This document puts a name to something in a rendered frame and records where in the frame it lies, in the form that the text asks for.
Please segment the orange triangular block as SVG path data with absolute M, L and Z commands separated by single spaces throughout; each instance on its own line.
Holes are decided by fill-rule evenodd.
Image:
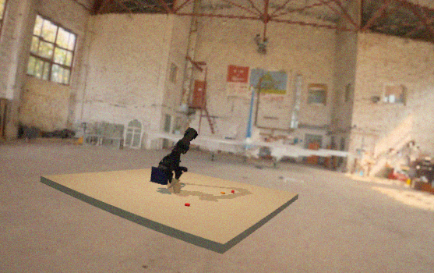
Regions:
M 171 193 L 180 193 L 181 192 L 181 185 L 182 185 L 182 183 L 176 183 L 176 184 L 174 184 L 173 187 L 170 188 L 170 190 L 168 192 L 171 192 Z

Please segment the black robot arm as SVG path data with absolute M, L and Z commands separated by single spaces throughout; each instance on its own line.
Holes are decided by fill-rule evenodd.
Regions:
M 171 150 L 171 153 L 165 156 L 161 160 L 163 162 L 158 163 L 159 165 L 157 166 L 157 168 L 160 168 L 161 166 L 170 168 L 171 166 L 170 159 L 173 160 L 180 159 L 180 154 L 185 154 L 188 151 L 190 141 L 195 139 L 197 136 L 198 136 L 197 131 L 189 127 L 185 131 L 184 137 L 176 143 L 177 145 L 174 145 L 175 148 Z

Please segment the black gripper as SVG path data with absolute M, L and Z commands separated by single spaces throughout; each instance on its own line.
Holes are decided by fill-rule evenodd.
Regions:
M 167 173 L 169 183 L 171 183 L 171 181 L 172 181 L 172 178 L 173 178 L 173 175 L 174 175 L 173 172 L 175 172 L 175 178 L 179 179 L 180 176 L 183 174 L 183 172 L 187 172 L 187 170 L 188 170 L 186 167 L 179 166 L 179 162 L 181 162 L 179 160 L 180 159 L 178 159 L 178 160 L 170 159 L 170 162 L 171 162 L 170 168 L 167 168 L 167 167 L 164 167 L 164 166 L 160 167 L 160 171 Z

